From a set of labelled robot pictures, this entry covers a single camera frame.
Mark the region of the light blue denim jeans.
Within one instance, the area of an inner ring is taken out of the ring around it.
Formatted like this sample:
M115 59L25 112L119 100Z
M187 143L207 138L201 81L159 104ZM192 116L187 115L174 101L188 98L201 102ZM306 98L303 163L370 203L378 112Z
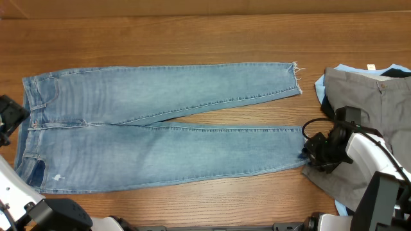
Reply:
M23 79L15 170L40 193L106 193L299 167L298 126L178 118L301 93L296 63L65 69Z

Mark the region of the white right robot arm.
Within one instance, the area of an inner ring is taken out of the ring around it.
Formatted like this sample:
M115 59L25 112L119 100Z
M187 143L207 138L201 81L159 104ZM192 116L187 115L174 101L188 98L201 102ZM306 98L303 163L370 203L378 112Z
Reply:
M373 129L338 124L327 137L308 138L302 154L325 173L343 163L357 166L367 182L352 216L317 212L304 222L305 230L410 230L410 173Z

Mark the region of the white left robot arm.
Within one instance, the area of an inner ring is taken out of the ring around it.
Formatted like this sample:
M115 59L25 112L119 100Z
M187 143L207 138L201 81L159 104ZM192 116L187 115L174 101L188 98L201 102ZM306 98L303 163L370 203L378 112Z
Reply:
M114 217L92 218L75 201L45 198L26 184L1 158L1 230L124 231Z

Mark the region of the light blue shirt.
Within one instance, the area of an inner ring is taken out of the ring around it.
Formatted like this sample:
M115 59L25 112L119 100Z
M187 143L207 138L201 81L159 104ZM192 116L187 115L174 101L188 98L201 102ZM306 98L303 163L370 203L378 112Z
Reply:
M390 69L397 69L405 72L410 72L410 69L403 67L401 65L397 64L392 64L386 69L375 69L374 64L368 64L368 67L372 66L372 69L357 69L354 67L349 67L344 64L339 64L338 66L335 67L336 70L339 71L348 71L348 72L353 72L353 73L365 73L365 74L373 74L373 75L382 75L383 73L387 72ZM315 82L315 91L317 94L317 98L319 100L319 103L322 103L324 97L325 97L325 86L324 86L324 77L325 75L323 74L316 82Z

